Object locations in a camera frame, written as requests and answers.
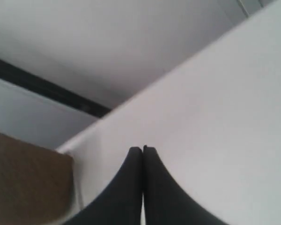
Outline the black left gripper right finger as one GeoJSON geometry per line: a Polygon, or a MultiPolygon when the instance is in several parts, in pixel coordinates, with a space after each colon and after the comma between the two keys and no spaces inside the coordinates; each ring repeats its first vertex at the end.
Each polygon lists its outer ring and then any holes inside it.
{"type": "Polygon", "coordinates": [[[143,195],[147,225],[223,225],[173,179],[154,147],[143,148],[143,195]]]}

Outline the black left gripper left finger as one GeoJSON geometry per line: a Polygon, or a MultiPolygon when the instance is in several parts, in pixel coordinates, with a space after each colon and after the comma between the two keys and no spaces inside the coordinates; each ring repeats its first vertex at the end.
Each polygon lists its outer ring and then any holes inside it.
{"type": "Polygon", "coordinates": [[[112,181],[66,225],[139,225],[142,208],[143,154],[131,147],[112,181]]]}

